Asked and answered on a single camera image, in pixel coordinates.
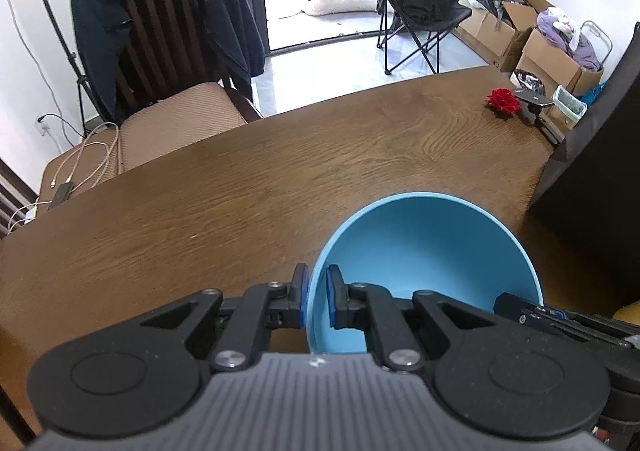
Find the blue bowl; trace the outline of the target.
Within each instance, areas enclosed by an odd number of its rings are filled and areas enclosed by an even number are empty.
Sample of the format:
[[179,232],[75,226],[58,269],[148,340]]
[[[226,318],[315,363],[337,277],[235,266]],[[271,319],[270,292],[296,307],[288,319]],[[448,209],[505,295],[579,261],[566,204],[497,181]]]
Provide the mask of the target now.
[[312,353],[362,353],[363,333],[330,325],[326,268],[409,299],[421,289],[490,311],[509,293],[534,305],[544,294],[515,235],[480,206],[452,195],[386,196],[355,212],[323,246],[309,284],[305,329]]

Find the black box on table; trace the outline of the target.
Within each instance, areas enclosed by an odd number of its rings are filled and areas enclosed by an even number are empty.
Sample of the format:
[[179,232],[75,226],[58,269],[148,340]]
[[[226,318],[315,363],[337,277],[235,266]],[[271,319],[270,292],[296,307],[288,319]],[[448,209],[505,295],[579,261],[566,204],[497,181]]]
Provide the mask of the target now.
[[639,269],[639,33],[550,156],[529,211],[601,269]]

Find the red fabric flower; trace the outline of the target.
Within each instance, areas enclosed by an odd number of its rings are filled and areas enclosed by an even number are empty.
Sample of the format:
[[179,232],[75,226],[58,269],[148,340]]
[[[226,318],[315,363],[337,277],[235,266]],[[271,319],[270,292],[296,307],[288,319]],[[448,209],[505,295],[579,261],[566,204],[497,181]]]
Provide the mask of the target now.
[[492,90],[486,98],[485,106],[503,120],[514,117],[522,109],[520,100],[510,89],[506,88]]

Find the black phone stand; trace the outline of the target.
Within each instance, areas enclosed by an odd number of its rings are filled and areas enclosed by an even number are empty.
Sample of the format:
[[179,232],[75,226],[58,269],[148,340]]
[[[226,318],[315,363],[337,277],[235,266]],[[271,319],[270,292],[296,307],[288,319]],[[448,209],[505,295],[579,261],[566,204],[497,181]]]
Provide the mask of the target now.
[[560,130],[553,125],[549,125],[542,118],[542,112],[552,107],[553,102],[543,94],[530,91],[525,88],[515,88],[512,90],[521,110],[516,112],[526,126],[536,127],[555,148],[564,139]]

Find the left dark wooden chair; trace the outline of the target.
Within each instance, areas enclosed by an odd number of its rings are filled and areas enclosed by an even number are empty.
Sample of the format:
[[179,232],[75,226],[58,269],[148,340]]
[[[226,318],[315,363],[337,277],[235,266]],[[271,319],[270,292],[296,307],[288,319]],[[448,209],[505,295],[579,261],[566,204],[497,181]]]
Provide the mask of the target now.
[[0,174],[0,237],[4,239],[27,220],[37,194],[3,159],[0,159]]

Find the black tripod stand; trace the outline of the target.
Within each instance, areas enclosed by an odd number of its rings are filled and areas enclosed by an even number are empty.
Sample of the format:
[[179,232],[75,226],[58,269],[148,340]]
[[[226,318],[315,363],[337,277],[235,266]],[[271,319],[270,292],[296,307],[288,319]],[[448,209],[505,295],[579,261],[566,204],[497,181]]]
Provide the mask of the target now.
[[94,95],[93,90],[89,84],[88,76],[81,70],[77,62],[77,54],[72,50],[70,50],[70,47],[68,46],[67,41],[65,40],[65,37],[62,33],[62,29],[58,25],[58,20],[56,19],[53,13],[53,9],[50,5],[50,1],[41,0],[41,2],[43,4],[44,10],[47,13],[49,22],[51,23],[51,26],[55,33],[55,37],[60,43],[60,46],[62,47],[65,55],[65,58],[68,64],[70,64],[70,67],[72,68],[76,76],[76,87],[78,92],[78,108],[79,108],[79,115],[80,115],[81,126],[82,126],[82,135],[84,136],[84,138],[87,138],[89,136],[89,130],[87,129],[86,114],[84,110],[84,104],[82,104],[82,96],[86,96],[89,99],[90,103],[93,105],[96,105],[96,96]]

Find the cardboard box with clothes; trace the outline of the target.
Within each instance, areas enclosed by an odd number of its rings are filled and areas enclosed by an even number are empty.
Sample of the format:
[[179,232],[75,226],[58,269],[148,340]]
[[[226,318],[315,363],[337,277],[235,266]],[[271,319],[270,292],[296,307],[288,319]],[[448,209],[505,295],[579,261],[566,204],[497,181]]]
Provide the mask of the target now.
[[600,84],[612,49],[611,39],[592,21],[577,25],[561,9],[548,7],[538,14],[516,70],[536,76],[546,96],[559,86],[583,96]]

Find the black folding camp chair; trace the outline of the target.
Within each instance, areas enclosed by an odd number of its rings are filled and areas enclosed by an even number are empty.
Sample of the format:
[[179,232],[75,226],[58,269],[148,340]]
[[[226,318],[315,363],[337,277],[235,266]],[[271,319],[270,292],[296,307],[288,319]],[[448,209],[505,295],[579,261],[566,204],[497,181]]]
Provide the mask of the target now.
[[452,31],[472,16],[472,10],[458,0],[378,0],[380,16],[376,47],[388,51],[390,40],[407,33],[416,48],[395,65],[384,62],[384,73],[393,74],[413,56],[420,54],[430,71],[440,72],[440,45]]

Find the open cardboard box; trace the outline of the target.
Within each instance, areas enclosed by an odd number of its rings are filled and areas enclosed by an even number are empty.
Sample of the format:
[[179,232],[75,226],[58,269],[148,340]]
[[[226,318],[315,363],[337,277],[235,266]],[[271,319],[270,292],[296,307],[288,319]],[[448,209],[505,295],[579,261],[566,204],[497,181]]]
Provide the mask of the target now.
[[471,11],[454,34],[500,72],[512,72],[547,0],[459,0]]

